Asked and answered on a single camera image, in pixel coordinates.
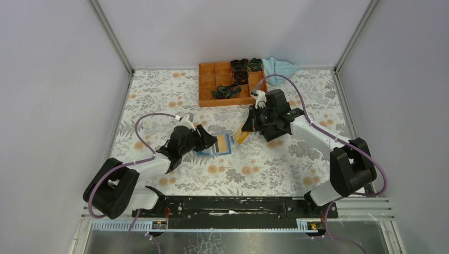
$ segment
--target fabric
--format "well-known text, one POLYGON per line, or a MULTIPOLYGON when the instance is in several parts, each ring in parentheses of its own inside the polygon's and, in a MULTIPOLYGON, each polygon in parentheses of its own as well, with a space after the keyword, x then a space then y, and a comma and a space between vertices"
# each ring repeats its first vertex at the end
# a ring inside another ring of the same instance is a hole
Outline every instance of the fabric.
MULTIPOLYGON (((269 60, 262 59, 262 63, 264 64, 265 75, 268 76, 270 74, 280 74, 285 77, 291 77, 297 70, 298 66, 293 65, 289 62, 285 61, 277 61, 274 57, 269 60)), ((284 78, 281 77, 270 77, 267 78, 267 83, 272 86, 279 86, 280 84, 285 82, 284 78)))
MULTIPOLYGON (((348 136, 330 70, 298 70, 292 80, 303 92, 307 110, 317 123, 348 136)), ((293 87, 284 83, 268 90, 282 89, 292 107, 301 107, 293 87)), ((141 143, 134 124, 143 114, 192 112, 211 134, 231 134, 243 124, 248 105, 199 107, 197 70, 137 70, 130 87, 112 156, 128 162, 146 158, 151 152, 141 143)), ((141 136, 157 149, 175 127, 176 121, 154 116, 142 121, 141 136)), ((138 186, 151 185, 166 195, 302 196, 329 179, 329 163, 315 148, 300 138, 284 135, 269 143, 251 134, 232 154, 184 156, 170 174, 142 179, 138 186)))

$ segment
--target wooden tray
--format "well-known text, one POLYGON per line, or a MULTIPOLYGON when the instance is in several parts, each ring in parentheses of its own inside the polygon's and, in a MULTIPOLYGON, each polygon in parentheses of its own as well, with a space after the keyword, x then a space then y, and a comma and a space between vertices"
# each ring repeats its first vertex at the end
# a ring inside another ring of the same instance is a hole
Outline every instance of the wooden tray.
MULTIPOLYGON (((241 92, 236 98, 215 99, 210 92, 215 91, 218 85, 228 86, 235 82, 231 70, 231 62, 201 63, 199 80, 200 107, 254 104, 256 100, 249 93, 265 77, 265 73, 262 68, 262 71, 249 71, 248 75, 248 84, 240 85, 241 92)), ((267 92, 266 82, 261 84, 259 90, 267 92)))

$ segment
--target green object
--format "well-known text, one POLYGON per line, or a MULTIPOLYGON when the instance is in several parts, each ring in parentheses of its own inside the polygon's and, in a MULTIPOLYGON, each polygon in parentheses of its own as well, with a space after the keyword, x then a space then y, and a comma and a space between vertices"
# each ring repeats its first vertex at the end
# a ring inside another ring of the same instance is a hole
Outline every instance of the green object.
POLYGON ((238 83, 233 83, 229 86, 222 84, 217 86, 216 91, 211 91, 212 97, 215 99, 232 99, 237 97, 241 92, 241 87, 238 83))

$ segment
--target table surface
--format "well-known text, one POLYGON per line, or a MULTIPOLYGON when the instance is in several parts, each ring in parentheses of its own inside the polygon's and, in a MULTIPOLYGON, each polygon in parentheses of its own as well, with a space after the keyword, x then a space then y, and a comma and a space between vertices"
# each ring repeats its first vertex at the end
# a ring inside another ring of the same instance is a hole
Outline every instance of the table surface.
MULTIPOLYGON (((291 79, 301 91, 306 108, 314 121, 337 134, 349 131, 338 100, 330 70, 298 70, 291 79)), ((290 83, 279 87, 292 108, 301 103, 290 83)), ((138 70, 124 107, 112 156, 128 162, 151 155, 135 133, 136 120, 147 113, 165 112, 195 115, 211 134, 234 134, 248 116, 249 105, 199 107, 197 70, 138 70)), ((142 121, 140 135, 153 148, 162 146, 176 121, 153 116, 142 121)), ((232 154, 197 157, 193 152, 169 174, 142 180, 166 195, 208 196, 302 196, 329 179, 329 163, 305 141, 284 135, 266 142, 251 134, 243 144, 234 144, 232 154)))

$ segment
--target blue towel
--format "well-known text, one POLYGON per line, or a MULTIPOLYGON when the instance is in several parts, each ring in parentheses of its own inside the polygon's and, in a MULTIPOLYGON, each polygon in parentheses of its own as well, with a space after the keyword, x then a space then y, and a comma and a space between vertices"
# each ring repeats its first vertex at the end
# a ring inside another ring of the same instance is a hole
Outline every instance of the blue towel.
MULTIPOLYGON (((265 75, 268 76, 270 74, 280 74, 285 77, 291 77, 297 70, 298 66, 293 65, 289 62, 285 61, 277 61, 274 57, 269 60, 262 59, 262 63, 264 64, 265 75)), ((280 84, 285 82, 284 78, 281 77, 270 77, 266 79, 267 83, 272 86, 279 86, 280 84)))

